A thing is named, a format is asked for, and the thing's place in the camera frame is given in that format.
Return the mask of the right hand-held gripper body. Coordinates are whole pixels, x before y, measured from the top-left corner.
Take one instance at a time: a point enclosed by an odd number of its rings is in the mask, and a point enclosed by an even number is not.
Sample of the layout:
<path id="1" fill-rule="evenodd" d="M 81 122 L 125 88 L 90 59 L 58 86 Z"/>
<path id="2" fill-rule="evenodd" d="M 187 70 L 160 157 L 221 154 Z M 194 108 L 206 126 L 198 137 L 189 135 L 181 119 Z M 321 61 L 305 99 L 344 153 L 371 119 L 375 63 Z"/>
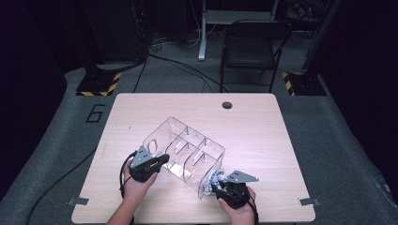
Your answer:
<path id="1" fill-rule="evenodd" d="M 238 209 L 243 207 L 250 199 L 246 184 L 258 181 L 257 177 L 241 171 L 234 171 L 224 179 L 226 187 L 222 189 L 223 194 L 217 198 L 225 200 L 231 208 Z"/>

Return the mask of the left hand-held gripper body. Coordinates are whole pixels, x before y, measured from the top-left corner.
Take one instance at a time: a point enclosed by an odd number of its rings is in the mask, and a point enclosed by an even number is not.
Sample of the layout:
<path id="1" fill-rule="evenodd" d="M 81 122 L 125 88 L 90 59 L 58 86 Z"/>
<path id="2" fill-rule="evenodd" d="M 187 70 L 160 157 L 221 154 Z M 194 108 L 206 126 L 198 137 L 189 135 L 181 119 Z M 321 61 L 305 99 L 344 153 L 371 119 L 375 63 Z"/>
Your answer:
<path id="1" fill-rule="evenodd" d="M 155 170 L 155 162 L 150 152 L 143 146 L 140 146 L 130 164 L 131 177 L 135 181 L 144 183 L 155 173 Z"/>

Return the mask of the white black patterned cloth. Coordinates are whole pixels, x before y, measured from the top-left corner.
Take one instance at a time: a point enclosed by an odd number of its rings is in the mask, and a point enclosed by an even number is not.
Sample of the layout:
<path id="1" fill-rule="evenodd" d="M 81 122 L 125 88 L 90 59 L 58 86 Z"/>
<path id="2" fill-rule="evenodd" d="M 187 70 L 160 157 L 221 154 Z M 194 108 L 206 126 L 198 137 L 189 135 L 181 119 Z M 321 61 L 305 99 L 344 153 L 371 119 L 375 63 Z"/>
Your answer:
<path id="1" fill-rule="evenodd" d="M 211 195 L 215 189 L 222 190 L 221 182 L 224 181 L 225 172 L 223 170 L 211 170 L 209 175 L 205 177 L 201 190 L 204 195 Z"/>

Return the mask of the clear acrylic organizer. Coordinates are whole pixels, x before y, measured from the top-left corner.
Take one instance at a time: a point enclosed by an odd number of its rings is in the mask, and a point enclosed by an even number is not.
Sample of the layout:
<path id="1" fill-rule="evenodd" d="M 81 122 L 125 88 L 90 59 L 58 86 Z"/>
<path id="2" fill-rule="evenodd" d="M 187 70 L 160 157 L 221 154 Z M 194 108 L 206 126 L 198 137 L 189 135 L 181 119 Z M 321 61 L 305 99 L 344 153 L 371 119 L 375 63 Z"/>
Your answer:
<path id="1" fill-rule="evenodd" d="M 143 141 L 153 157 L 168 154 L 167 171 L 193 188 L 197 196 L 211 170 L 223 170 L 225 148 L 174 117 L 167 118 Z"/>

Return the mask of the person's left hand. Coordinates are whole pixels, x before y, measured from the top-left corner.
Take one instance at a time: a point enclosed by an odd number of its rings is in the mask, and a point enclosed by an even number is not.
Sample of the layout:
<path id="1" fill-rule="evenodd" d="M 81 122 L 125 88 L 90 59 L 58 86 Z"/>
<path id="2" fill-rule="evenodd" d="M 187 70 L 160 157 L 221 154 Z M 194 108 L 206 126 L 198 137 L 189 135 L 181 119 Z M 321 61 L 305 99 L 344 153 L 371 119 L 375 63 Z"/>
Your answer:
<path id="1" fill-rule="evenodd" d="M 129 160 L 127 164 L 124 166 L 123 171 L 123 188 L 124 188 L 124 197 L 122 204 L 126 205 L 129 208 L 138 207 L 140 203 L 145 198 L 150 187 L 155 183 L 158 174 L 153 173 L 147 181 L 144 183 L 135 181 L 130 177 L 130 164 Z"/>

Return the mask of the person's right hand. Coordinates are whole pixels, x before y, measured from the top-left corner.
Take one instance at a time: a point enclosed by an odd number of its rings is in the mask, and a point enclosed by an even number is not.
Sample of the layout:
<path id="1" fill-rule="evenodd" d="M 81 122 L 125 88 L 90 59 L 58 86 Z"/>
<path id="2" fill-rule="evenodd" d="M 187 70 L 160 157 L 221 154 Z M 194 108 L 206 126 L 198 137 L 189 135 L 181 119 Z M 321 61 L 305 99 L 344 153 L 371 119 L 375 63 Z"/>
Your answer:
<path id="1" fill-rule="evenodd" d="M 223 210 L 223 212 L 229 217 L 231 225 L 254 225 L 255 222 L 255 192 L 248 187 L 250 200 L 243 207 L 238 209 L 231 208 L 225 200 L 222 198 L 218 199 L 218 202 Z"/>

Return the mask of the grey tape strip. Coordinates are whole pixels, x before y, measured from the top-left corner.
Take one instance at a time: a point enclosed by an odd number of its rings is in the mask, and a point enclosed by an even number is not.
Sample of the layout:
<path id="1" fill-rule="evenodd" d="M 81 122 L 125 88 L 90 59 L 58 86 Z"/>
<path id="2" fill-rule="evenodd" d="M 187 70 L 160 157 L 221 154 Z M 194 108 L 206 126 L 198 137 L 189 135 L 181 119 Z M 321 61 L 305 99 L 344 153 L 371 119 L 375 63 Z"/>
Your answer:
<path id="1" fill-rule="evenodd" d="M 317 198 L 299 199 L 298 202 L 302 206 L 304 206 L 304 205 L 318 206 L 321 204 L 321 202 Z"/>
<path id="2" fill-rule="evenodd" d="M 70 198 L 68 200 L 69 205 L 87 205 L 88 204 L 88 199 L 87 198 L 81 198 L 81 197 L 76 197 L 76 198 Z"/>

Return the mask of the black stand yellow striped base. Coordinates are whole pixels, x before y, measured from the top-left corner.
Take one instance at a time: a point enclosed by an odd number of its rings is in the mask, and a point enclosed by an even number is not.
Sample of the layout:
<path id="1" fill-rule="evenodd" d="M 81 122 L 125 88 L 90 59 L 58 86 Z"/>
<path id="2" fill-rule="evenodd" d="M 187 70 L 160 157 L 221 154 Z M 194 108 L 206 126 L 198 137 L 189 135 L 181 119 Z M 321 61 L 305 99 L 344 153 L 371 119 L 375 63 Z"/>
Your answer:
<path id="1" fill-rule="evenodd" d="M 333 21 L 343 0 L 333 0 L 329 12 L 316 32 L 310 45 L 303 72 L 283 72 L 284 85 L 290 96 L 325 96 L 318 75 L 327 63 L 328 43 L 332 39 Z"/>
<path id="2" fill-rule="evenodd" d="M 82 15 L 80 16 L 81 27 L 76 31 L 76 52 L 79 54 L 85 75 L 76 91 L 86 96 L 110 96 L 120 78 L 120 72 L 117 69 L 104 69 L 98 66 L 100 52 L 92 24 L 84 8 L 83 0 L 77 0 L 77 3 Z"/>

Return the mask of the black folding chair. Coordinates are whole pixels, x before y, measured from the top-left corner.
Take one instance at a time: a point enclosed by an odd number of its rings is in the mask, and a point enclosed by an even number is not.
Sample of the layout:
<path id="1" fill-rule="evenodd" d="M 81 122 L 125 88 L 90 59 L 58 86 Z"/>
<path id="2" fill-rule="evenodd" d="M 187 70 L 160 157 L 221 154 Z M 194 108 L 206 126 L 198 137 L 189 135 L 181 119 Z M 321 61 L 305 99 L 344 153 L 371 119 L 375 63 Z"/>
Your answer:
<path id="1" fill-rule="evenodd" d="M 248 69 L 271 71 L 267 86 L 271 93 L 280 63 L 283 46 L 291 37 L 292 25 L 285 21 L 240 20 L 232 22 L 225 29 L 220 64 L 220 92 L 226 90 L 224 70 Z"/>

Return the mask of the black equipment cabinet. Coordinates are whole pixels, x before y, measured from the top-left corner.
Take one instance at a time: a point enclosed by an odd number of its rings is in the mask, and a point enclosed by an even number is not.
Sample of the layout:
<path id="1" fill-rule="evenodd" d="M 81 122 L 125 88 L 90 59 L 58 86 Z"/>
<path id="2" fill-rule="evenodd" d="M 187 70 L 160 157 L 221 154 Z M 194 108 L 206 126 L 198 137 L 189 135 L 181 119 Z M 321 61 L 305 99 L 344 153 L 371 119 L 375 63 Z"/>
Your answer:
<path id="1" fill-rule="evenodd" d="M 145 58 L 132 0 L 83 0 L 83 6 L 104 62 L 134 62 Z"/>

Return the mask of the white metal desk frame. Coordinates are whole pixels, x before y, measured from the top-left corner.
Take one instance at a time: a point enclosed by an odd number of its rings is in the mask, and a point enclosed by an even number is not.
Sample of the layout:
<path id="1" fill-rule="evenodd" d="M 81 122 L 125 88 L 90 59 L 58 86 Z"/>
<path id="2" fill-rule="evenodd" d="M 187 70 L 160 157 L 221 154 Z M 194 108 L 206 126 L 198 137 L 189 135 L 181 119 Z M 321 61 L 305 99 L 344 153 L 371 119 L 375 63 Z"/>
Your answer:
<path id="1" fill-rule="evenodd" d="M 274 20 L 280 0 L 272 0 L 270 11 L 242 11 L 208 9 L 207 0 L 202 0 L 202 32 L 198 60 L 206 59 L 207 50 L 207 25 L 208 24 L 231 24 L 241 20 Z"/>

